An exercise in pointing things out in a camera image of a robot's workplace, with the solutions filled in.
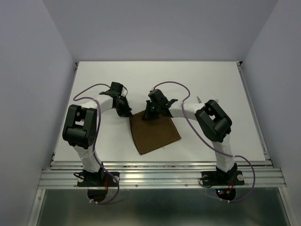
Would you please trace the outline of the brown cloth napkin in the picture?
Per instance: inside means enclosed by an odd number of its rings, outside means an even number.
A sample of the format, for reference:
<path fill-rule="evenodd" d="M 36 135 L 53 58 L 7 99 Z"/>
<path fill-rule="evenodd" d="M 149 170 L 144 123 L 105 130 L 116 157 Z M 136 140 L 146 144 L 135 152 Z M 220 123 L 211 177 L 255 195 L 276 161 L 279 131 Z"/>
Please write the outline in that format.
<path fill-rule="evenodd" d="M 129 119 L 133 143 L 140 155 L 169 145 L 181 139 L 181 136 L 169 117 L 159 116 L 154 120 L 143 120 L 144 111 Z"/>

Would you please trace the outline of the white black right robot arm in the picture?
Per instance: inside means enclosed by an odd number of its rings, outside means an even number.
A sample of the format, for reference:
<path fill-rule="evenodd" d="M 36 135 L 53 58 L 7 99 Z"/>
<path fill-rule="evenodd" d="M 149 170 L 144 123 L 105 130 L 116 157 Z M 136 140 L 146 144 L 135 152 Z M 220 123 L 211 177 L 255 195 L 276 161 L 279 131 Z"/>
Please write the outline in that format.
<path fill-rule="evenodd" d="M 161 90 L 154 89 L 148 94 L 144 120 L 158 119 L 160 115 L 170 118 L 185 118 L 197 121 L 203 134 L 212 144 L 204 142 L 214 150 L 216 171 L 202 172 L 204 186 L 228 185 L 235 180 L 237 164 L 231 146 L 230 132 L 232 121 L 214 100 L 206 103 L 184 103 L 177 99 L 168 100 Z"/>

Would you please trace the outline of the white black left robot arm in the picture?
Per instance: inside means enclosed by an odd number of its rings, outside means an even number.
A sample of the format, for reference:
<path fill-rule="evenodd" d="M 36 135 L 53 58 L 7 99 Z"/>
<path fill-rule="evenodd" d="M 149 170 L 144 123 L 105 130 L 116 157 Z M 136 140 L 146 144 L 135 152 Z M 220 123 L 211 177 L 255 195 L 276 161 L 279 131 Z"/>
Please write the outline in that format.
<path fill-rule="evenodd" d="M 127 88 L 112 82 L 107 91 L 96 97 L 77 94 L 74 101 L 86 100 L 81 105 L 68 107 L 62 137 L 77 152 L 83 169 L 75 172 L 78 187 L 118 187 L 119 173 L 109 173 L 98 158 L 96 142 L 100 130 L 102 113 L 114 109 L 120 118 L 132 117 L 132 109 L 127 100 Z"/>

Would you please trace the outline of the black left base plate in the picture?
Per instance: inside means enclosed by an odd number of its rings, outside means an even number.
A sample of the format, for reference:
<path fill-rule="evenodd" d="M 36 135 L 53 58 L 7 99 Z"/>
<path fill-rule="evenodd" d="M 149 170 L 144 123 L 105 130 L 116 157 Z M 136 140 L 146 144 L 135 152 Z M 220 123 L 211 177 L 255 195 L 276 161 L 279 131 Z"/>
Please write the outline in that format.
<path fill-rule="evenodd" d="M 78 180 L 78 187 L 118 187 L 116 180 L 103 171 L 91 173 L 83 170 L 75 172 L 73 175 Z"/>

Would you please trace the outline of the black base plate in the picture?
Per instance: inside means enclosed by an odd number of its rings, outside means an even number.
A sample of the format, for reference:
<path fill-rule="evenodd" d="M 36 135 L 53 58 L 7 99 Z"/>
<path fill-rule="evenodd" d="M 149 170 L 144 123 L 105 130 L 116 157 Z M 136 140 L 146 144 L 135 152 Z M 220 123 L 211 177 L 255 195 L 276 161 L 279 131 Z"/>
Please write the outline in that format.
<path fill-rule="evenodd" d="M 116 180 L 103 171 L 91 173 L 83 170 L 75 172 L 73 175 L 78 180 L 78 187 L 118 187 Z"/>
<path fill-rule="evenodd" d="M 242 176 L 241 171 L 236 171 L 232 176 L 227 176 L 224 173 L 218 173 L 217 171 L 202 171 L 199 184 L 205 187 L 213 186 L 243 186 L 245 184 L 244 178 L 239 179 L 238 176 Z"/>

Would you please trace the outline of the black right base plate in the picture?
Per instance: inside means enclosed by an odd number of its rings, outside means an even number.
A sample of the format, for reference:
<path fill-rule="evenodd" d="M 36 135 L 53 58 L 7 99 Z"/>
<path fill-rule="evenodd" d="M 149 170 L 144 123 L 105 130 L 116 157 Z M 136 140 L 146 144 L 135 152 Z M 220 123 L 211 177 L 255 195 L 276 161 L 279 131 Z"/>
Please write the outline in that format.
<path fill-rule="evenodd" d="M 232 176 L 227 176 L 224 173 L 218 173 L 217 171 L 202 171 L 199 184 L 205 187 L 213 186 L 243 186 L 245 184 L 244 178 L 239 179 L 238 176 L 242 176 L 241 171 L 236 171 Z"/>

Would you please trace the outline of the aluminium rail frame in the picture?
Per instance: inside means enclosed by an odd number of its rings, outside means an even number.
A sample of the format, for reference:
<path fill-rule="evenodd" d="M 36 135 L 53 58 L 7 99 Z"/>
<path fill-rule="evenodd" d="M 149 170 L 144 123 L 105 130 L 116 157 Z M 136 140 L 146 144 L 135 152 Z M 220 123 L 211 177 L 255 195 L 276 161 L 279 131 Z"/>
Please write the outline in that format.
<path fill-rule="evenodd" d="M 107 205 L 90 204 L 72 173 L 78 161 L 53 161 L 42 171 L 28 224 L 31 226 L 296 226 L 287 184 L 269 155 L 251 110 L 265 159 L 238 162 L 245 184 L 240 202 L 219 200 L 199 184 L 212 161 L 109 162 L 120 173 L 120 191 Z"/>

